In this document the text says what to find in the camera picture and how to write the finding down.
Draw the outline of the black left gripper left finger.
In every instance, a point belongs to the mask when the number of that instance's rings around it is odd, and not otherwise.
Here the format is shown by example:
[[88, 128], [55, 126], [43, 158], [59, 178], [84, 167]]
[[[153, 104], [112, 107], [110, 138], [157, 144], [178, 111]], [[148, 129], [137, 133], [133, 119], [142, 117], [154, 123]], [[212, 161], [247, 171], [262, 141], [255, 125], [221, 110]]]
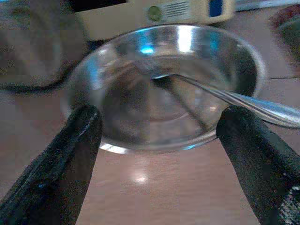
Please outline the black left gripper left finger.
[[92, 105], [69, 116], [63, 129], [16, 180], [0, 203], [3, 225], [74, 225], [92, 177], [102, 116]]

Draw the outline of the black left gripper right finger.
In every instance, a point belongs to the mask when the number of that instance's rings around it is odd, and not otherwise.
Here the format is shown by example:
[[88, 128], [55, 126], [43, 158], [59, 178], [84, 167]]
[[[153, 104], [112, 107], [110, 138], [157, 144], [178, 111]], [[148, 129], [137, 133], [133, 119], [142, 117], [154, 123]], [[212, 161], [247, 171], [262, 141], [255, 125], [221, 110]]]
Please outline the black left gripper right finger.
[[223, 110], [221, 141], [255, 216], [262, 225], [300, 223], [300, 157], [250, 110]]

